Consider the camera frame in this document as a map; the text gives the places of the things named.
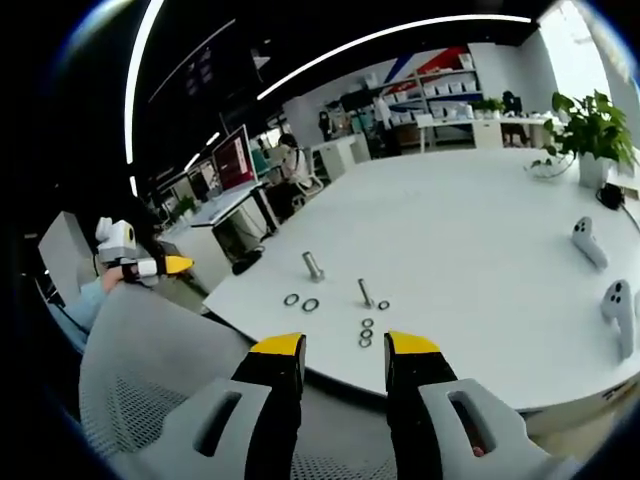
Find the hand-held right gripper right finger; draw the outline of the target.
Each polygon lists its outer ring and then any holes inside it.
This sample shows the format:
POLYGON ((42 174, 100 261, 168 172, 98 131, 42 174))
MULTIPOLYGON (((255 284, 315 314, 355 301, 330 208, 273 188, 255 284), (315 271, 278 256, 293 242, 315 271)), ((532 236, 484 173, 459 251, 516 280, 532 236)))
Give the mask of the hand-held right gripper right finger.
POLYGON ((437 344, 390 330, 384 345, 398 478, 567 478, 567 460, 532 442, 523 418, 493 393, 458 378, 437 344), (476 457, 473 447, 485 455, 476 457))

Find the person's left hand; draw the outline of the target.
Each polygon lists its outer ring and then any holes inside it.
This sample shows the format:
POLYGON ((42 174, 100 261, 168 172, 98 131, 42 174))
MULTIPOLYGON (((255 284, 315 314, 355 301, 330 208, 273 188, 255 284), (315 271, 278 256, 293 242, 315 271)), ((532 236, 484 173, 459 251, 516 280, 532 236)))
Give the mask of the person's left hand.
POLYGON ((103 291, 106 294, 110 293, 123 279, 124 274, 120 267, 107 270, 101 276, 101 285, 103 291))

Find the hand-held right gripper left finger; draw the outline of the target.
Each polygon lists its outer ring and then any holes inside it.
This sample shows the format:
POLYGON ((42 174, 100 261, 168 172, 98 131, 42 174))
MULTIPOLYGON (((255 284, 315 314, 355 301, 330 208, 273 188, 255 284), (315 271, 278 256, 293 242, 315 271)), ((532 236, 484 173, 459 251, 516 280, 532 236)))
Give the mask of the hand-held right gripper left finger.
POLYGON ((306 337, 256 343, 229 379, 172 410, 160 436, 119 466, 123 479, 287 479, 301 425, 306 337))

